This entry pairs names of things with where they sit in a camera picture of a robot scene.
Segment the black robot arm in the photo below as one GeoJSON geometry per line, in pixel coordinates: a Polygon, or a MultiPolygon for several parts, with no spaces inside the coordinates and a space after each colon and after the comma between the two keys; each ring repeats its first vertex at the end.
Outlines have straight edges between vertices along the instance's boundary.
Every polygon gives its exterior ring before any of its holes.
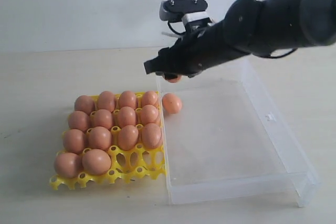
{"type": "Polygon", "coordinates": [[[236,0],[223,20],[212,22],[205,0],[168,0],[160,19],[182,22],[185,31],[171,47],[144,63],[145,72],[174,79],[247,55],[272,58],[276,50],[335,43],[335,0],[236,0]]]}

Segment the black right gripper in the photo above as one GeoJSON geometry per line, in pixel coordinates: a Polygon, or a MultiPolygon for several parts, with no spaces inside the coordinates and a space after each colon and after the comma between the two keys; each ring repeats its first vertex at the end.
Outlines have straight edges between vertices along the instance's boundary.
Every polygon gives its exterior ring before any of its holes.
{"type": "Polygon", "coordinates": [[[179,38],[171,47],[158,52],[158,56],[143,63],[146,74],[157,76],[187,76],[192,78],[202,71],[249,55],[230,45],[228,32],[219,22],[197,33],[179,38]]]}

